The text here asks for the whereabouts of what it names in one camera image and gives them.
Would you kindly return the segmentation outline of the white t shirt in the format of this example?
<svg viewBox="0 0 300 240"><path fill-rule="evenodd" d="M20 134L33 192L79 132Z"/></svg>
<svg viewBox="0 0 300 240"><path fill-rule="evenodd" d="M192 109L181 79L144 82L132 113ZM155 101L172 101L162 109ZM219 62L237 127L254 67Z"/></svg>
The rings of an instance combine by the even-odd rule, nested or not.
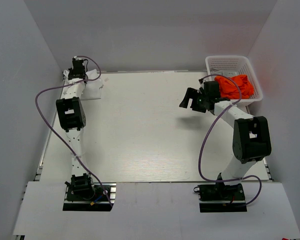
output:
<svg viewBox="0 0 300 240"><path fill-rule="evenodd" d="M98 76L98 71L96 69L90 70L86 72L88 79L95 79ZM63 80L64 84L69 84L68 80L69 71L64 70L63 71ZM85 89L83 90L83 93L80 96L80 100L87 101L87 100L98 100L102 97L102 87L104 86L102 78L98 78L95 81L88 81L85 85ZM68 90L68 87L63 88L62 90L62 97L66 95L66 92Z"/></svg>

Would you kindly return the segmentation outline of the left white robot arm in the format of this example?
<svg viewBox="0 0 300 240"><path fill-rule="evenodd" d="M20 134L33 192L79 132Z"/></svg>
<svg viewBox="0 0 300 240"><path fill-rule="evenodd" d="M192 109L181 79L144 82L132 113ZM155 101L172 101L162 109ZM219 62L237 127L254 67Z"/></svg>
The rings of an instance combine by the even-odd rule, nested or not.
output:
<svg viewBox="0 0 300 240"><path fill-rule="evenodd" d="M91 175L83 167L87 164L83 147L86 116L81 104L87 80L84 62L77 57L72 59L72 67L66 75L69 86L63 92L63 97L56 101L56 109L60 126L65 131L67 143L71 148L71 180L66 183L69 194L73 198L90 200L95 196L96 187Z"/></svg>

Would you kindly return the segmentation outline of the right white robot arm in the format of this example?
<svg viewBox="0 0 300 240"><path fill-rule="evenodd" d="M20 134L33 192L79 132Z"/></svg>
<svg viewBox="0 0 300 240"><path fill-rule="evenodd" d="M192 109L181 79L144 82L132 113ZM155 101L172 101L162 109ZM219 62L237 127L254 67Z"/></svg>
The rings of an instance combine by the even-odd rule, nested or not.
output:
<svg viewBox="0 0 300 240"><path fill-rule="evenodd" d="M219 84L216 81L206 81L203 87L189 87L179 106L190 107L193 111L211 112L216 119L204 137L198 158L199 175L207 182L220 183L215 188L216 195L226 200L234 193L234 185L246 179L248 170L257 162L269 156L272 151L268 120L264 116L253 116L237 107L238 101L221 97ZM217 180L204 177L201 170L201 160L205 144L218 120L224 120L233 128L232 151L233 158L220 173Z"/></svg>

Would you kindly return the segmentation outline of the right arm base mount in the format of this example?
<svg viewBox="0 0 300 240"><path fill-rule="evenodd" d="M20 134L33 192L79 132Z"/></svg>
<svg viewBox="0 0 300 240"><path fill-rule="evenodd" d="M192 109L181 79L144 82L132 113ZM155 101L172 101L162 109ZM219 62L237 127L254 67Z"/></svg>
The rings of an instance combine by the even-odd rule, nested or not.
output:
<svg viewBox="0 0 300 240"><path fill-rule="evenodd" d="M201 184L193 189L199 196L201 213L244 213L247 212L246 198L241 183Z"/></svg>

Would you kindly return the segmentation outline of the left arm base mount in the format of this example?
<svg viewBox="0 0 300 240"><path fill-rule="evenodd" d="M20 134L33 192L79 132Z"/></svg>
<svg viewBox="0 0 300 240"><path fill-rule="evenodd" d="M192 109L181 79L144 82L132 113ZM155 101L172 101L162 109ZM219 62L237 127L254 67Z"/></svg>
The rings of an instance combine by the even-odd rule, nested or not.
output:
<svg viewBox="0 0 300 240"><path fill-rule="evenodd" d="M62 210L64 212L110 212L116 199L116 183L106 183L103 185L105 191L99 183L94 185L94 190L87 196L75 194L75 192L66 187Z"/></svg>

